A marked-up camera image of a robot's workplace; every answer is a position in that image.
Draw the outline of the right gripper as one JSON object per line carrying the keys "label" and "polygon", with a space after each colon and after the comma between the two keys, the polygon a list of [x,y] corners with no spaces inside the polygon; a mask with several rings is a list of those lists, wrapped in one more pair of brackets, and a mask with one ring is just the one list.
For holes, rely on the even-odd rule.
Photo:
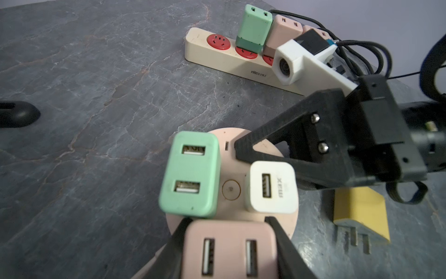
{"label": "right gripper", "polygon": [[[358,82],[346,100],[339,88],[317,91],[237,139],[236,158],[286,162],[295,170],[298,187],[307,190],[424,180],[427,167],[386,78],[376,74]],[[263,140],[286,142],[289,157],[255,151]],[[355,156],[349,152],[352,146]]]}

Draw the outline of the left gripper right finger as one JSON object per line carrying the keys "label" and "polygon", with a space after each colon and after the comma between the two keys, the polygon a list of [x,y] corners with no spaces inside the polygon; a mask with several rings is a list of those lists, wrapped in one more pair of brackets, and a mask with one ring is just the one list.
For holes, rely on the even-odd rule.
{"label": "left gripper right finger", "polygon": [[278,275],[280,279],[316,279],[290,238],[274,216],[264,220],[274,230],[278,251]]}

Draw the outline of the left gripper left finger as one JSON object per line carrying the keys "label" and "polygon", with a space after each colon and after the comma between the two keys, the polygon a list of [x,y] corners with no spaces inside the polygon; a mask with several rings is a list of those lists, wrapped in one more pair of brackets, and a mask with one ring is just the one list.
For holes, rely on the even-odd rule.
{"label": "left gripper left finger", "polygon": [[184,218],[143,279],[179,279],[185,233],[192,219]]}

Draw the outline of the round pink power socket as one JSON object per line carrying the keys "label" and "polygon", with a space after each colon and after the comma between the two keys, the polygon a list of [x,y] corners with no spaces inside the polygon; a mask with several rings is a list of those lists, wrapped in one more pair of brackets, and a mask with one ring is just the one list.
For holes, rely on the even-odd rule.
{"label": "round pink power socket", "polygon": [[[221,155],[219,194],[214,219],[263,222],[267,216],[266,213],[250,212],[245,208],[245,177],[250,170],[250,164],[237,160],[233,147],[236,140],[250,133],[250,131],[231,127],[215,129],[209,133],[218,138]],[[282,152],[266,139],[254,145],[253,148],[258,152],[284,157]],[[289,239],[292,239],[296,229],[298,209],[291,214],[272,214],[271,216],[277,219],[286,235]],[[166,221],[171,235],[183,218],[183,216],[166,213]],[[155,263],[164,247],[165,245],[155,253],[155,256],[142,269],[132,276],[132,279],[142,279]]]}

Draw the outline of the yellow charger plug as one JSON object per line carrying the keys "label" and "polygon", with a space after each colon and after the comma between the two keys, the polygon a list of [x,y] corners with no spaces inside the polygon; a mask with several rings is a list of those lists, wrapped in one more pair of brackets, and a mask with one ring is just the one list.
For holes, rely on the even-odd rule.
{"label": "yellow charger plug", "polygon": [[390,244],[386,201],[369,187],[341,188],[334,193],[333,223],[350,231],[350,244],[362,237],[363,252],[370,255],[372,244]]}

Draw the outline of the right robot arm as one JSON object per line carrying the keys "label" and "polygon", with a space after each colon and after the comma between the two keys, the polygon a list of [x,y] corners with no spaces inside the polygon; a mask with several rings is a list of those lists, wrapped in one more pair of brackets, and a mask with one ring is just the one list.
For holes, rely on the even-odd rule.
{"label": "right robot arm", "polygon": [[275,161],[258,152],[263,140],[286,142],[298,181],[312,189],[423,181],[446,168],[446,96],[435,76],[446,60],[446,41],[428,53],[420,87],[428,102],[397,104],[387,79],[360,77],[350,93],[319,90],[235,141],[236,158]]}

